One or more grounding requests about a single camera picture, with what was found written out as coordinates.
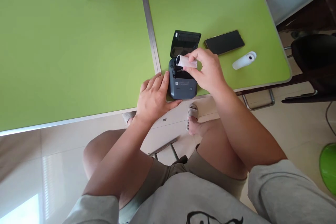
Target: thermal paper roll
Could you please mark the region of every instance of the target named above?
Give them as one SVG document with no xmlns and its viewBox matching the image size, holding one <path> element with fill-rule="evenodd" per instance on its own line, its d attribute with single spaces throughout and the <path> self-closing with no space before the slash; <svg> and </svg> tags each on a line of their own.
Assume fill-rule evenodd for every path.
<svg viewBox="0 0 336 224">
<path fill-rule="evenodd" d="M 245 54 L 243 57 L 239 58 L 236 60 L 233 64 L 232 67 L 235 70 L 238 70 L 239 68 L 246 67 L 250 65 L 257 57 L 257 54 L 255 52 L 249 52 Z"/>
<path fill-rule="evenodd" d="M 194 60 L 192 62 L 189 62 L 189 58 L 186 56 L 178 55 L 176 57 L 176 65 L 179 67 L 192 67 L 197 68 L 197 60 Z"/>
</svg>

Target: open printer lid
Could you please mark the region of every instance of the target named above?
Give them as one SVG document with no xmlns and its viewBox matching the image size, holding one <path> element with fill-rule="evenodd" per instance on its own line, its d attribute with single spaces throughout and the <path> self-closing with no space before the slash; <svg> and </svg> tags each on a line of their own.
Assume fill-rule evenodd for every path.
<svg viewBox="0 0 336 224">
<path fill-rule="evenodd" d="M 170 57 L 176 58 L 178 55 L 191 53 L 197 49 L 200 39 L 200 33 L 176 30 L 171 43 Z"/>
</svg>

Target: khaki shorts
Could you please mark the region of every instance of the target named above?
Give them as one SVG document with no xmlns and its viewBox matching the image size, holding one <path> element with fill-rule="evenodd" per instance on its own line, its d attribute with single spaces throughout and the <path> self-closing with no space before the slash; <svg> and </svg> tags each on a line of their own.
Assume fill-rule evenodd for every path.
<svg viewBox="0 0 336 224">
<path fill-rule="evenodd" d="M 119 223 L 129 222 L 140 205 L 160 186 L 163 186 L 163 184 L 171 176 L 183 172 L 190 172 L 201 179 L 214 183 L 232 194 L 237 199 L 240 198 L 242 193 L 241 191 L 246 182 L 246 179 L 237 180 L 221 173 L 205 161 L 196 150 L 188 159 L 186 164 L 177 163 L 171 166 L 166 166 L 154 159 L 153 165 L 150 168 L 143 185 L 133 199 L 131 199 L 131 201 L 120 210 Z"/>
</svg>

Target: smartphone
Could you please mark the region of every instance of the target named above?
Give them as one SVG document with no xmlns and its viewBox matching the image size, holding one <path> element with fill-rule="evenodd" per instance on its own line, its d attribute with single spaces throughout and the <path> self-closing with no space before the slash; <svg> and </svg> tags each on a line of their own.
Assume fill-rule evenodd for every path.
<svg viewBox="0 0 336 224">
<path fill-rule="evenodd" d="M 245 45 L 238 30 L 208 38 L 204 41 L 204 44 L 205 47 L 212 51 L 212 53 L 218 55 L 230 52 Z"/>
</svg>

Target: sandal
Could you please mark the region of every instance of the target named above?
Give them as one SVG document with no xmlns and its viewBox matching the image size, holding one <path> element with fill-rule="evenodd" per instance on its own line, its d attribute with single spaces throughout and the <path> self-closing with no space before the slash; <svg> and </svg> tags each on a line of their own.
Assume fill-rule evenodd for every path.
<svg viewBox="0 0 336 224">
<path fill-rule="evenodd" d="M 191 103 L 189 105 L 189 109 L 188 109 L 188 118 L 187 118 L 187 126 L 186 129 L 187 131 L 189 131 L 189 116 L 193 116 L 198 120 L 198 108 L 194 103 Z"/>
<path fill-rule="evenodd" d="M 132 117 L 135 116 L 135 113 L 136 113 L 136 111 L 123 113 L 122 117 L 123 117 L 126 124 L 128 123 L 128 120 L 130 120 Z"/>
</svg>

